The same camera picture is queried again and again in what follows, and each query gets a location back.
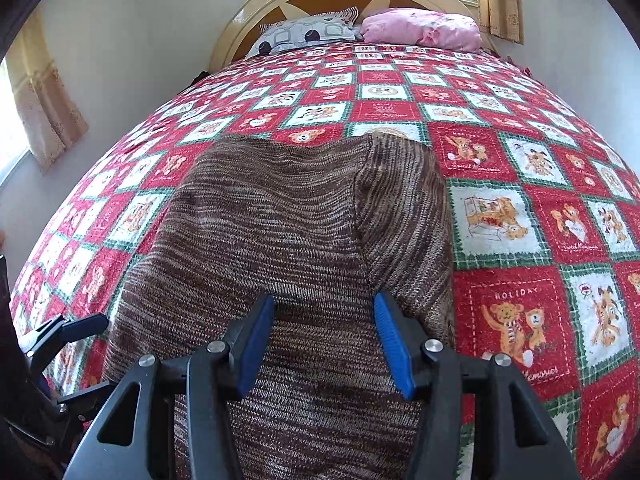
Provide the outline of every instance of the metal pin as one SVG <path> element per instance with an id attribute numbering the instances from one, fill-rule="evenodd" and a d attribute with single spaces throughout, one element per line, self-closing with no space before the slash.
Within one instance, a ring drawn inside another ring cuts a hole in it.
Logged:
<path id="1" fill-rule="evenodd" d="M 207 352 L 211 354 L 224 352 L 225 349 L 226 349 L 226 343 L 224 341 L 212 341 L 207 345 Z"/>
<path id="2" fill-rule="evenodd" d="M 151 354 L 144 354 L 140 359 L 138 359 L 138 364 L 140 366 L 152 366 L 156 362 L 156 357 Z"/>
<path id="3" fill-rule="evenodd" d="M 498 366 L 509 366 L 511 365 L 511 358 L 507 354 L 497 354 L 494 357 L 495 363 Z"/>
<path id="4" fill-rule="evenodd" d="M 444 346 L 437 339 L 427 339 L 427 341 L 424 342 L 424 349 L 429 352 L 442 352 L 443 348 Z"/>

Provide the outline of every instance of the pink pillow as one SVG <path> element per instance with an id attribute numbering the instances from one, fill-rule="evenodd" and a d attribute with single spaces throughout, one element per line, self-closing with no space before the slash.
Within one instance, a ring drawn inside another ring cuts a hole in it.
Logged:
<path id="1" fill-rule="evenodd" d="M 397 43 L 475 52 L 482 46 L 473 18 L 432 10 L 389 9 L 365 18 L 360 33 L 367 43 Z"/>

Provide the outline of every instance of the pillowcase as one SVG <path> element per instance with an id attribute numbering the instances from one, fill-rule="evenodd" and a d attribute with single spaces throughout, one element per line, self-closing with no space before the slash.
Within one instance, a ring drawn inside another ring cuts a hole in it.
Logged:
<path id="1" fill-rule="evenodd" d="M 369 16 L 360 29 L 367 43 L 396 43 L 476 52 L 482 46 L 478 24 L 462 14 L 423 9 L 389 9 Z"/>
<path id="2" fill-rule="evenodd" d="M 353 24 L 358 19 L 359 13 L 360 11 L 358 10 L 358 7 L 349 7 L 348 9 L 338 10 L 334 12 L 321 12 L 320 14 L 313 14 L 312 16 L 310 16 L 310 18 L 342 18 L 351 28 L 353 28 Z M 283 23 L 285 22 L 282 21 L 271 24 L 261 23 L 260 34 L 264 34 L 271 27 L 277 27 L 278 25 L 281 25 Z"/>
<path id="3" fill-rule="evenodd" d="M 343 18 L 309 16 L 271 27 L 258 38 L 245 59 L 334 41 L 356 41 L 348 23 Z"/>

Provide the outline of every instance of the beige curtain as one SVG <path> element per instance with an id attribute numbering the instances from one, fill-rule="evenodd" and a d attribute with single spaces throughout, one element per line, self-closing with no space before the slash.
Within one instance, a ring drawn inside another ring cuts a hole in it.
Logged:
<path id="1" fill-rule="evenodd" d="M 29 149 L 40 167 L 48 170 L 86 133 L 88 125 L 49 56 L 38 9 L 18 33 L 5 59 Z"/>
<path id="2" fill-rule="evenodd" d="M 504 40 L 523 43 L 519 0 L 478 0 L 480 29 Z"/>

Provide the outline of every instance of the bedspread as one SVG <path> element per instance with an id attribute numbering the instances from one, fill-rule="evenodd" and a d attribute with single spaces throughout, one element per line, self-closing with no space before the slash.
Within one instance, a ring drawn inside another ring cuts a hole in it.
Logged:
<path id="1" fill-rule="evenodd" d="M 458 351 L 506 352 L 572 450 L 604 478 L 638 424 L 640 184 L 572 108 L 488 54 L 343 44 L 237 62 L 158 108 L 78 183 L 14 290 L 19 333 L 62 313 L 113 319 L 172 190 L 223 132 L 297 145 L 385 132 L 432 147 L 454 229 Z M 108 332 L 47 371 L 100 379 Z M 460 478 L 469 478 L 465 402 Z"/>

